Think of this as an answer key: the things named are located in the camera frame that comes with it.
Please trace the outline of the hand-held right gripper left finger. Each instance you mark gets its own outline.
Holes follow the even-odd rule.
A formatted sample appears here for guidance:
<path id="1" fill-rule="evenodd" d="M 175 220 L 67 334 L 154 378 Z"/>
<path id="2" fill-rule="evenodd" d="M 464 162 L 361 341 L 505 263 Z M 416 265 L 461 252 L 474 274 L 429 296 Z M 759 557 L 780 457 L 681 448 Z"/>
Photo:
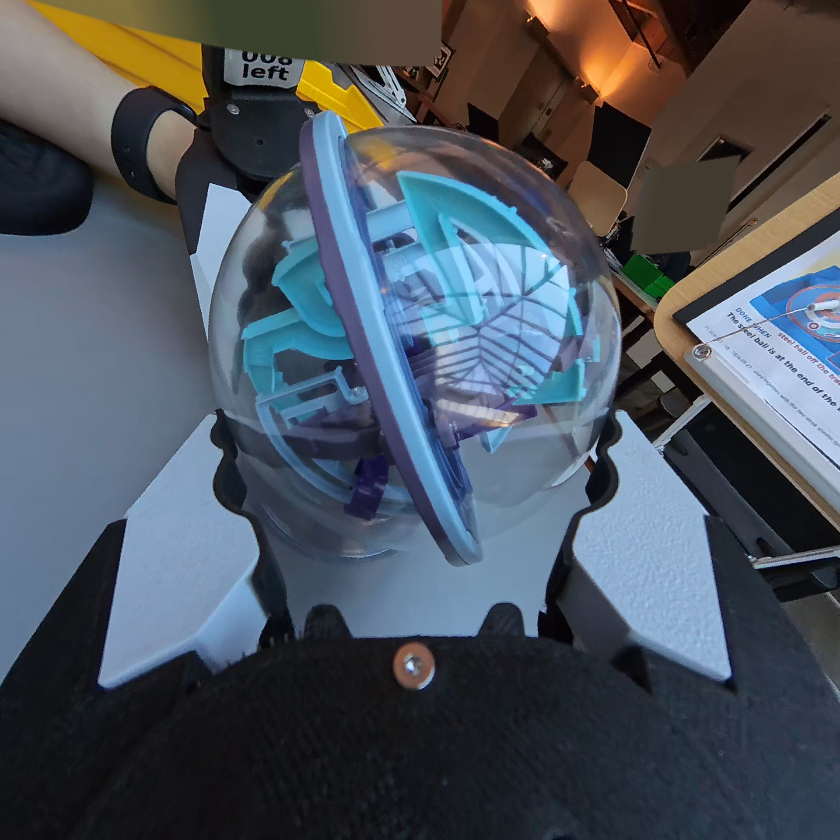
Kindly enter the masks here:
<path id="1" fill-rule="evenodd" d="M 98 683 L 116 688 L 187 654 L 212 673 L 294 633 L 287 588 L 225 416 L 209 414 L 127 511 Z"/>

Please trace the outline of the black wrist band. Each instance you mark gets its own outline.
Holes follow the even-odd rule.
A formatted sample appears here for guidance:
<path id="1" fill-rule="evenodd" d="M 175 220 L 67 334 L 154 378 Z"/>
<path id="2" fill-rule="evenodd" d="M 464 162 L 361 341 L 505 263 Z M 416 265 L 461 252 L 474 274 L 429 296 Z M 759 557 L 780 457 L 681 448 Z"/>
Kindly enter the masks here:
<path id="1" fill-rule="evenodd" d="M 113 115 L 110 141 L 119 173 L 131 189 L 160 203 L 175 205 L 175 200 L 157 185 L 147 160 L 152 129 L 166 112 L 174 112 L 196 125 L 195 111 L 169 92 L 158 87 L 132 89 Z"/>

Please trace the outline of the white board stand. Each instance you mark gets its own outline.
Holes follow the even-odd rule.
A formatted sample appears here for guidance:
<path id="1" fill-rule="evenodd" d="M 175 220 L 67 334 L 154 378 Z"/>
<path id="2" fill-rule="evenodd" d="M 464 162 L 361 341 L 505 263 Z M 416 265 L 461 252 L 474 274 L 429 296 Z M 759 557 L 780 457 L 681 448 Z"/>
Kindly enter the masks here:
<path id="1" fill-rule="evenodd" d="M 693 419 L 701 414 L 711 404 L 708 394 L 701 394 L 666 430 L 656 437 L 652 442 L 658 452 L 662 452 L 665 446 L 685 428 Z"/>
<path id="2" fill-rule="evenodd" d="M 406 93 L 390 66 L 339 65 L 386 124 L 417 124 L 408 110 Z"/>

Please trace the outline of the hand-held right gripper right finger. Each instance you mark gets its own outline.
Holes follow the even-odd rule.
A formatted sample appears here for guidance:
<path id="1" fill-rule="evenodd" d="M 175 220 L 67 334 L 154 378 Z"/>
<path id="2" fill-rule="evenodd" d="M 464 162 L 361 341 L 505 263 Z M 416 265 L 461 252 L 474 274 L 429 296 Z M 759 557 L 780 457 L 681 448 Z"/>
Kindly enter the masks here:
<path id="1" fill-rule="evenodd" d="M 606 419 L 545 595 L 540 633 L 613 661 L 643 648 L 713 680 L 730 656 L 707 512 L 623 411 Z"/>

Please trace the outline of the person's left forearm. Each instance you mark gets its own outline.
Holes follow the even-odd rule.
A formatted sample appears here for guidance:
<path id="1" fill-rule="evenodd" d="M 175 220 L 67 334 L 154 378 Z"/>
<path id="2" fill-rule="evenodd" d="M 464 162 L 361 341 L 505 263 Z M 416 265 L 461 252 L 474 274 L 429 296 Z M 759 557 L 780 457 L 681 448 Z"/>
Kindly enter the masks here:
<path id="1" fill-rule="evenodd" d="M 132 89 L 26 2 L 1 2 L 2 119 L 85 163 L 120 175 L 111 150 L 113 115 Z M 160 189 L 175 196 L 175 173 L 195 126 L 174 112 L 152 129 L 147 160 Z"/>

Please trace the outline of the printed instruction sheet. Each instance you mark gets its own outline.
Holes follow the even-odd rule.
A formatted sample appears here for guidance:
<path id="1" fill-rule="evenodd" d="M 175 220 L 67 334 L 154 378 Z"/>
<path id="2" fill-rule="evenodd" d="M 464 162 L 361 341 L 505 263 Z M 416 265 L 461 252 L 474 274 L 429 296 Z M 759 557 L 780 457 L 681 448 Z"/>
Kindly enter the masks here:
<path id="1" fill-rule="evenodd" d="M 835 466 L 838 266 L 834 213 L 674 316 Z"/>

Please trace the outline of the black mesh cushion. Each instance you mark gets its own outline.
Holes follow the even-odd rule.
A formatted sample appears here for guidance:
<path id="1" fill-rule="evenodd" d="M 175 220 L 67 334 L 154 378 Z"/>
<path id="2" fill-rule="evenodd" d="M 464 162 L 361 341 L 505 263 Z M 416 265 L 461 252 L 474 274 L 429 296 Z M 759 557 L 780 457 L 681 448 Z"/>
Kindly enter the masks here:
<path id="1" fill-rule="evenodd" d="M 89 164 L 47 140 L 1 120 L 2 235 L 62 235 L 91 210 Z"/>

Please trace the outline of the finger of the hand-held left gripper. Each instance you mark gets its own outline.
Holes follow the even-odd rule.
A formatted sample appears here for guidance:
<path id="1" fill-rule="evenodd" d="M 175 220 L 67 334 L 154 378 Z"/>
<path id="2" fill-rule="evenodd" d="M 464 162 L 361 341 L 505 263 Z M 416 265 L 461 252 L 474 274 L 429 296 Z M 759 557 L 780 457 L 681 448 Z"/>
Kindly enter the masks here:
<path id="1" fill-rule="evenodd" d="M 175 196 L 201 309 L 211 306 L 223 258 L 253 202 L 244 184 L 210 132 L 196 129 L 176 168 Z"/>

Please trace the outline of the small green bin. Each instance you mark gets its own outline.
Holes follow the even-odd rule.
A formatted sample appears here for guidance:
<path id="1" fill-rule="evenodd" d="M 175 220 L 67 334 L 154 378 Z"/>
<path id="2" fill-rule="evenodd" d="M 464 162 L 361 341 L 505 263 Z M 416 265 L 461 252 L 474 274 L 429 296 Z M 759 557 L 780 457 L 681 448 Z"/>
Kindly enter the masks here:
<path id="1" fill-rule="evenodd" d="M 644 294 L 659 301 L 676 284 L 653 261 L 633 254 L 623 267 L 624 276 Z"/>

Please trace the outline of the pale wooden chair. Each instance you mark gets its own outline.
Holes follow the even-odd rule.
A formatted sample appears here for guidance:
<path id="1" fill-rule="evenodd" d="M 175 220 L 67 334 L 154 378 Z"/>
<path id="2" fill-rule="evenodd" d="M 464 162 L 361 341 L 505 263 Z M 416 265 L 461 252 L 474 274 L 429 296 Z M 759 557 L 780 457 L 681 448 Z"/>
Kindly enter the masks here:
<path id="1" fill-rule="evenodd" d="M 600 238 L 610 234 L 627 202 L 627 189 L 589 161 L 578 165 L 568 194 Z"/>

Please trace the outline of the clear maze ball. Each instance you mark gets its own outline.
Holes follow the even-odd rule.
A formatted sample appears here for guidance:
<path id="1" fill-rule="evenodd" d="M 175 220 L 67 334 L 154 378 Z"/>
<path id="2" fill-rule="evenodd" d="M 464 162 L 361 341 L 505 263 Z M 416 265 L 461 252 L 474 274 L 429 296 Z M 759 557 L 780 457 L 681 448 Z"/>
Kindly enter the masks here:
<path id="1" fill-rule="evenodd" d="M 305 122 L 232 237 L 213 386 L 268 530 L 319 560 L 482 559 L 571 477 L 613 401 L 602 248 L 546 174 L 472 133 Z"/>

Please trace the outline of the yellow plastic bin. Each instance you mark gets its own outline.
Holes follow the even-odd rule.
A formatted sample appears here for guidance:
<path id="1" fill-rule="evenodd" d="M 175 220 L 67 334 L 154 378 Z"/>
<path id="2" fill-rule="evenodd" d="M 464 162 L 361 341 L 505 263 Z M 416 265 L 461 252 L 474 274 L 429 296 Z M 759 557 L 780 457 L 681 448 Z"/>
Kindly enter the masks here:
<path id="1" fill-rule="evenodd" d="M 100 20 L 41 2 L 30 2 L 103 64 L 137 87 L 156 86 L 200 111 L 207 94 L 201 46 Z M 331 69 L 317 61 L 303 64 L 297 85 L 300 99 L 320 110 L 336 112 L 350 133 L 379 128 L 383 120 L 362 92 L 342 87 Z"/>

